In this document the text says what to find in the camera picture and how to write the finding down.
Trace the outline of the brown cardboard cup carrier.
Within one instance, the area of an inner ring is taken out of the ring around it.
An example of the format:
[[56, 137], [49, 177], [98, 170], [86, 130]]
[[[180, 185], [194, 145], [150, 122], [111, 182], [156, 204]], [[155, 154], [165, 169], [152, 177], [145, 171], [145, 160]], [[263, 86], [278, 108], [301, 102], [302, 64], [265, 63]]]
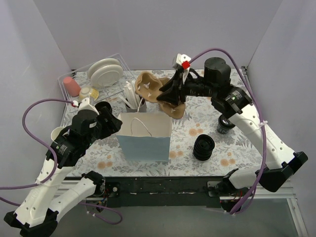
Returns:
[[169, 78], [157, 78], [150, 72], [142, 72], [135, 82], [135, 92], [146, 101], [157, 103], [157, 97], [162, 94], [159, 89], [169, 80]]

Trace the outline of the light blue paper bag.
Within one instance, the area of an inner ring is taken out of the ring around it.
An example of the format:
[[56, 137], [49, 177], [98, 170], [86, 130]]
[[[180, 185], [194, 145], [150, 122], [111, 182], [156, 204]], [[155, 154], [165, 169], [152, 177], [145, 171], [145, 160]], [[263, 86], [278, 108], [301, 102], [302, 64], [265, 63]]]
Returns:
[[169, 160], [172, 119], [162, 112], [121, 113], [117, 140], [127, 161]]

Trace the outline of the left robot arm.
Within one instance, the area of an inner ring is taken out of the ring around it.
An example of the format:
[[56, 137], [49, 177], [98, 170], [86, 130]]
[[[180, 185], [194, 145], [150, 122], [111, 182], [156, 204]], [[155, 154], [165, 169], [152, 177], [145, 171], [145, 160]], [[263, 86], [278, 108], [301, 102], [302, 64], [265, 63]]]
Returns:
[[49, 237], [59, 220], [88, 196], [101, 197], [105, 191], [105, 178], [90, 171], [59, 197], [57, 190], [77, 161], [96, 141], [117, 133], [122, 121], [110, 109], [80, 110], [72, 124], [63, 128], [50, 145], [42, 170], [21, 205], [8, 212], [4, 221], [20, 229], [23, 237]]

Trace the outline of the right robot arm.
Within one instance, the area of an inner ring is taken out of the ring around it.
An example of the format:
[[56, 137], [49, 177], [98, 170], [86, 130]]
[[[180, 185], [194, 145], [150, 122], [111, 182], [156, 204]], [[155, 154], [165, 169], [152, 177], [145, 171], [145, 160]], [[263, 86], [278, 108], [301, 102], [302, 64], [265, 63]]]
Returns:
[[212, 57], [204, 63], [204, 75], [192, 76], [189, 57], [178, 54], [173, 61], [174, 76], [162, 88], [158, 101], [174, 106], [183, 104], [187, 96], [210, 97], [212, 106], [230, 123], [238, 127], [263, 157], [263, 167], [234, 169], [212, 185], [214, 194], [237, 195], [241, 189], [260, 184], [276, 192], [308, 160], [304, 152], [295, 152], [260, 121], [252, 99], [241, 88], [231, 84], [231, 68], [226, 61]]

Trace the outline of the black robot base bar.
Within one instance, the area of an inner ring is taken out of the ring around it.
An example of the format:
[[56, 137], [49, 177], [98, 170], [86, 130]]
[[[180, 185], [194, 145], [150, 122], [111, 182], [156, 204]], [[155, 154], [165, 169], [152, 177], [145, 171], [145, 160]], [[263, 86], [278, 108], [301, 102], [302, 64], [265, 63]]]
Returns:
[[90, 198], [105, 198], [107, 207], [205, 206], [221, 207], [220, 198], [238, 200], [247, 188], [215, 191], [222, 176], [106, 177], [105, 191]]

